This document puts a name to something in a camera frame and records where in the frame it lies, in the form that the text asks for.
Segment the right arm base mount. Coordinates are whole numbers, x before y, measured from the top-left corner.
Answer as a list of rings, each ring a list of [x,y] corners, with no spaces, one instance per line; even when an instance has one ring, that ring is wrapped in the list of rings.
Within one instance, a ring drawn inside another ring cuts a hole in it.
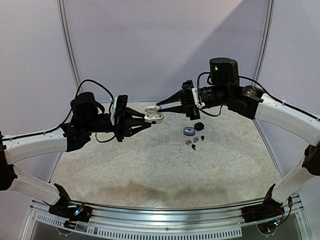
[[[245,206],[241,208],[241,216],[245,223],[251,223],[255,221],[264,220],[271,217],[276,217],[281,214],[280,220],[275,224],[276,226],[281,225],[290,216],[293,206],[292,197],[288,197],[289,212],[285,217],[285,209],[283,203],[279,203],[272,199],[272,191],[275,187],[275,183],[268,189],[263,202],[256,205]]]

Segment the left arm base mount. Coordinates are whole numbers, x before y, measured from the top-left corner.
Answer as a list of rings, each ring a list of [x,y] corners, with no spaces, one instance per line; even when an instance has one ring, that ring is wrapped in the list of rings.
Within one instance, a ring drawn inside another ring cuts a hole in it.
[[[70,222],[88,223],[93,213],[93,208],[82,203],[72,203],[66,190],[59,184],[54,186],[58,190],[59,199],[55,204],[51,204],[48,212],[52,215],[66,218]]]

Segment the white earbud with blue light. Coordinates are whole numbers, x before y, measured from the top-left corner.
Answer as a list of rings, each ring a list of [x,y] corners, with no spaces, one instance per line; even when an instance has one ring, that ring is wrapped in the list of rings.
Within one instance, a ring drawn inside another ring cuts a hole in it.
[[[159,106],[159,105],[156,105],[156,106],[155,106],[155,109],[156,109],[157,111],[159,111],[161,108],[162,108],[162,107]]]

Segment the purple round charging case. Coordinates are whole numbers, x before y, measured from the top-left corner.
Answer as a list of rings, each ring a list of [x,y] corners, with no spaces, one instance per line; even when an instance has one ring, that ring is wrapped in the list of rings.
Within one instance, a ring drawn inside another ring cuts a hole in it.
[[[185,136],[194,136],[196,134],[196,130],[194,127],[184,127],[183,134]]]

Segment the white earbud charging case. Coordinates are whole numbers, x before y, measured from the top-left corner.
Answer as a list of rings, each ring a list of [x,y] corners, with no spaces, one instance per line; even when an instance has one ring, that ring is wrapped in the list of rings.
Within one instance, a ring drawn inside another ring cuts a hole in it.
[[[161,124],[164,120],[164,115],[155,109],[154,106],[147,106],[144,109],[145,116],[144,120],[145,122],[151,123],[151,124]]]

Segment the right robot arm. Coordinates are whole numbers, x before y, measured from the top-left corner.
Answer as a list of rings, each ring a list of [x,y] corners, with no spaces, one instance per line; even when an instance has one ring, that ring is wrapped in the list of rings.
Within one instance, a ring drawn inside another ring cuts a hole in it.
[[[158,102],[159,112],[185,114],[191,120],[200,118],[205,109],[227,106],[251,120],[259,120],[284,129],[308,143],[302,159],[281,180],[274,184],[259,206],[262,218],[269,218],[304,183],[320,174],[320,119],[319,117],[272,96],[260,83],[240,86],[238,63],[226,57],[209,60],[208,87],[194,86],[185,81],[181,90]]]

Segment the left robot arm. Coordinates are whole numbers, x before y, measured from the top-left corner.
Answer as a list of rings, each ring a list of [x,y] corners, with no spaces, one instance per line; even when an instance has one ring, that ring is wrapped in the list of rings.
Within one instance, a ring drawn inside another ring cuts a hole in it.
[[[72,152],[91,140],[93,133],[113,133],[118,142],[125,137],[150,128],[145,115],[127,107],[128,96],[119,95],[112,112],[95,100],[92,92],[76,96],[70,103],[72,118],[56,130],[31,133],[28,136],[2,136],[0,138],[0,189],[15,191],[39,199],[63,216],[74,213],[74,205],[63,187],[46,183],[18,169],[18,161],[51,153]]]

